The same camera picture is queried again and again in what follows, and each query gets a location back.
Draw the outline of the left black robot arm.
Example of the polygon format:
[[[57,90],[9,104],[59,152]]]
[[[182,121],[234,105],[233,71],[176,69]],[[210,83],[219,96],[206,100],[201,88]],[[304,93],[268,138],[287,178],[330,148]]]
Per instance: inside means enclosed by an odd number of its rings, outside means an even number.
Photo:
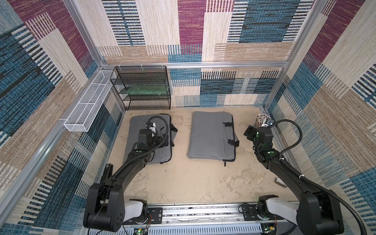
[[[168,141],[169,124],[165,123],[166,133],[158,135],[152,130],[152,116],[146,122],[146,128],[139,131],[136,148],[128,154],[126,162],[116,171],[109,171],[100,183],[93,184],[88,190],[88,197],[83,217],[83,226],[88,230],[117,232],[126,221],[146,223],[151,220],[147,201],[132,199],[124,201],[124,192],[133,178],[154,158],[155,151]]]

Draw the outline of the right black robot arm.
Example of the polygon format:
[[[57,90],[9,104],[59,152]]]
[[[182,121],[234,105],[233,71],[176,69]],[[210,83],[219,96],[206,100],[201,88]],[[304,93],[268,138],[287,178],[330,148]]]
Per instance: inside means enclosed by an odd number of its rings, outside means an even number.
[[[278,215],[294,223],[304,235],[337,235],[344,232],[341,206],[333,191],[303,181],[298,171],[273,148],[273,134],[268,127],[248,126],[244,132],[253,142],[257,160],[277,175],[299,201],[295,206],[275,195],[259,197],[257,212],[261,218]]]

